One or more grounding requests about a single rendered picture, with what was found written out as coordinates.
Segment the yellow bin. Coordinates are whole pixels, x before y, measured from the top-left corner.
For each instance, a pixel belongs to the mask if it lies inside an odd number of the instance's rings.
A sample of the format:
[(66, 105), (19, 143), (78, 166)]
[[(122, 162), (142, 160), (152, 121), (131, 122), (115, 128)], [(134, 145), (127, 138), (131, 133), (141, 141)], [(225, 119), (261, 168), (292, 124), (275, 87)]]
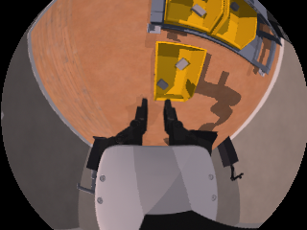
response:
[[(206, 10), (206, 13), (201, 17), (190, 10), (196, 4)], [(166, 0), (166, 9), (164, 24), (210, 33), (223, 13), (224, 0), (168, 0), (168, 2)]]
[[(201, 75), (206, 52), (206, 49), (193, 45), (157, 41), (153, 100), (165, 101), (170, 99), (171, 101), (186, 102), (191, 99)], [(180, 71), (175, 64), (182, 58), (189, 64)], [(163, 79), (169, 85), (165, 90), (157, 85), (160, 79)]]
[[(234, 1), (240, 6), (238, 11), (229, 7)], [(244, 0), (224, 0), (223, 14), (207, 35), (242, 50), (255, 38), (256, 25), (257, 12)]]

